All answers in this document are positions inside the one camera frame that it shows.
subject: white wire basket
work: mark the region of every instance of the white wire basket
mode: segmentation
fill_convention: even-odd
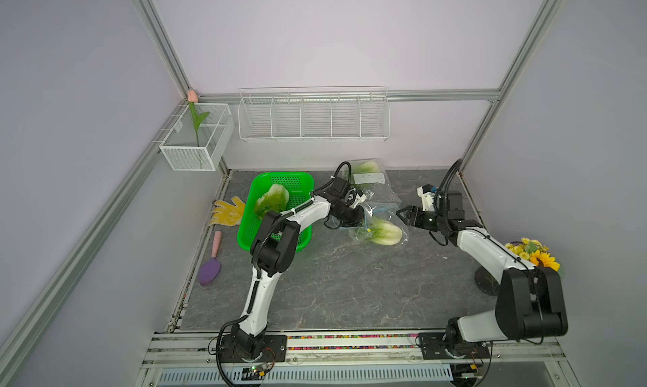
[[[238,128],[245,141],[389,138],[389,104],[381,88],[277,94],[244,91],[249,90],[241,90]]]
[[[198,115],[209,112],[197,138],[186,106],[160,145],[174,171],[215,171],[234,132],[234,119],[226,103],[196,103],[195,109]]]

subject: bagged cabbage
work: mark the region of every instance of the bagged cabbage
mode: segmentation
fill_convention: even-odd
[[[394,203],[400,205],[402,201],[391,189],[386,170],[379,160],[352,160],[351,183],[362,190],[367,200],[379,203]]]
[[[275,183],[266,194],[259,197],[254,205],[254,213],[262,220],[270,210],[280,213],[287,208],[290,192],[283,185]]]
[[[402,239],[402,229],[386,220],[373,220],[367,232],[366,240],[380,245],[396,245]]]
[[[395,248],[407,242],[406,225],[395,215],[399,205],[366,201],[360,206],[364,208],[364,222],[360,227],[349,229],[351,238]]]

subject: robotic arm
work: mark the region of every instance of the robotic arm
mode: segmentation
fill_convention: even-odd
[[[494,310],[461,318],[452,318],[445,339],[437,341],[447,350],[493,340],[521,340],[545,336],[561,336],[567,331],[562,287],[553,269],[536,267],[512,254],[492,238],[482,226],[465,219],[463,197],[449,191],[449,183],[458,172],[462,160],[450,168],[438,189],[430,185],[419,188],[423,208],[408,206],[397,215],[405,224],[427,229],[434,240],[440,233],[474,257],[499,282],[499,295]],[[338,174],[348,165],[348,180]],[[232,326],[231,342],[238,355],[257,360],[262,355],[263,336],[267,327],[267,312],[272,294],[283,272],[295,257],[301,231],[315,221],[326,219],[330,229],[356,227],[364,220],[359,205],[366,197],[354,189],[350,181],[350,164],[342,163],[327,184],[315,189],[305,203],[282,213],[265,215],[250,253],[252,254],[252,284],[241,317],[226,323]],[[327,225],[330,217],[338,220],[337,227]],[[280,234],[279,241],[272,237]],[[222,338],[218,338],[220,349]]]
[[[560,277],[553,269],[537,267],[511,253],[482,226],[465,219],[463,196],[449,183],[463,161],[450,168],[438,188],[418,188],[423,207],[408,206],[397,215],[407,225],[440,233],[476,259],[499,282],[496,308],[452,318],[445,329],[444,348],[494,340],[522,340],[562,336],[568,330]]]
[[[366,197],[338,176],[343,165],[348,165],[350,179],[350,164],[344,162],[327,184],[312,192],[308,201],[286,212],[270,211],[263,218],[250,249],[252,285],[241,315],[244,319],[232,326],[232,341],[241,357],[254,360],[261,356],[267,311],[281,274],[295,258],[299,234],[315,221],[330,217],[339,221],[335,228],[356,227],[363,222],[364,209],[359,203]],[[273,234],[281,234],[280,240],[275,240]]]

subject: white wall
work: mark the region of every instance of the white wall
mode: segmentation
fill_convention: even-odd
[[[562,348],[586,387],[644,383],[647,0],[567,0],[466,180],[502,240],[562,263]]]
[[[244,142],[236,128],[224,152],[231,168],[335,168],[347,159],[381,158],[389,168],[446,168],[465,152],[488,101],[392,102],[386,141]],[[232,107],[238,124],[238,108]]]
[[[496,88],[543,0],[153,0],[191,84]]]
[[[128,387],[184,286],[220,181],[163,156],[33,352],[15,387]]]
[[[0,0],[0,344],[179,99],[130,0]]]

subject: plastic bag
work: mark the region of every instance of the plastic bag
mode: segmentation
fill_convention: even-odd
[[[352,168],[351,183],[364,192],[367,201],[392,203],[400,207],[402,201],[391,189],[391,181],[379,160],[362,159],[349,162]]]
[[[361,227],[349,230],[351,238],[395,248],[403,247],[409,237],[407,226],[395,215],[400,204],[365,201],[360,206],[364,208],[364,223]]]

